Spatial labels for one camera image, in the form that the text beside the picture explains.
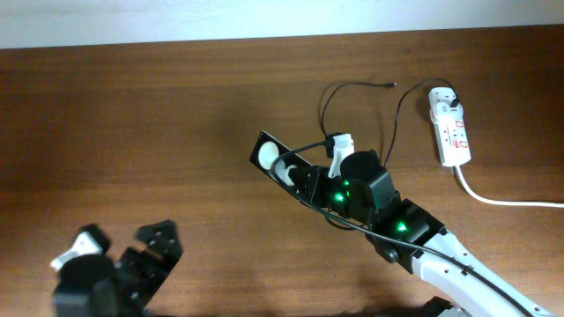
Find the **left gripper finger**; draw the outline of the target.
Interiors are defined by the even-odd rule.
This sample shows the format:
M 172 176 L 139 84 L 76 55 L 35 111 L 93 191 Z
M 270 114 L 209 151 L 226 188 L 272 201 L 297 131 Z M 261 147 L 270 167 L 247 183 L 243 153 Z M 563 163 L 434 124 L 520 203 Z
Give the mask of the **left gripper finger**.
M 159 254 L 167 264 L 176 264 L 182 257 L 183 248 L 173 220 L 143 225 L 137 229 L 135 238 L 145 243 L 152 252 Z
M 90 235 L 90 240 L 105 254 L 111 246 L 109 237 L 100 229 L 97 224 L 84 225 L 80 228 L 80 232 L 86 232 Z

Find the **black Galaxy flip smartphone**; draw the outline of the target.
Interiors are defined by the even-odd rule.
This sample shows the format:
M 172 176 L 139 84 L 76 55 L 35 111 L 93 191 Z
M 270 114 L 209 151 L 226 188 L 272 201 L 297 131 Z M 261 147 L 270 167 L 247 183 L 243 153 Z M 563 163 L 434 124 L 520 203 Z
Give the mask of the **black Galaxy flip smartphone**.
M 290 179 L 290 170 L 297 167 L 309 167 L 313 165 L 300 155 L 292 154 L 286 158 L 282 158 L 275 167 L 272 167 L 272 163 L 275 159 L 289 151 L 290 149 L 288 147 L 263 130 L 258 135 L 249 161 L 275 181 L 280 187 L 286 187 L 292 192 L 299 194 Z

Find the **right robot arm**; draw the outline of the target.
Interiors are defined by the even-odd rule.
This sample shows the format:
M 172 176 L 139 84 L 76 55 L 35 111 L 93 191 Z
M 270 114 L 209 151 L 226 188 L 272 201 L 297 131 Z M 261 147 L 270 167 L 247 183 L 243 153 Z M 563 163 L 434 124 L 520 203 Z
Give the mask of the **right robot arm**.
M 307 207 L 365 234 L 384 260 L 449 296 L 441 316 L 548 316 L 479 261 L 446 226 L 395 190 L 374 151 L 337 164 L 338 175 L 302 161 L 283 181 Z

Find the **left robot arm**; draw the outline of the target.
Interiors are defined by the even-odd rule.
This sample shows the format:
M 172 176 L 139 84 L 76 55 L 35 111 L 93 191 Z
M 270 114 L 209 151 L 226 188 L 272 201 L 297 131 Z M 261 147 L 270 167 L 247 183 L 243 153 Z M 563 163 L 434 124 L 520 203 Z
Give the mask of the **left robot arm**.
M 183 254 L 177 225 L 167 219 L 135 233 L 145 248 L 108 256 L 110 238 L 96 224 L 81 227 L 70 249 L 50 266 L 58 275 L 53 304 L 58 316 L 146 317 L 148 303 Z

